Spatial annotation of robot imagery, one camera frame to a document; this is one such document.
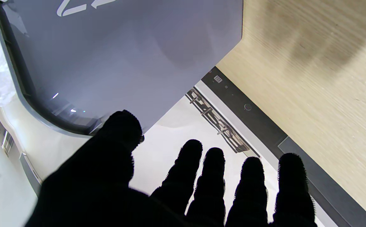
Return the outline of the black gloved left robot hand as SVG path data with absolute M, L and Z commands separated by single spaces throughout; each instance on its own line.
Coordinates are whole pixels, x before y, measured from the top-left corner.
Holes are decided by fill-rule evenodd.
M 103 127 L 42 183 L 26 227 L 316 227 L 315 208 L 300 156 L 278 161 L 278 193 L 268 222 L 262 162 L 248 157 L 235 198 L 225 211 L 225 158 L 210 148 L 196 177 L 202 143 L 187 141 L 166 179 L 151 195 L 129 187 L 132 152 L 143 142 L 138 119 L 127 110 Z

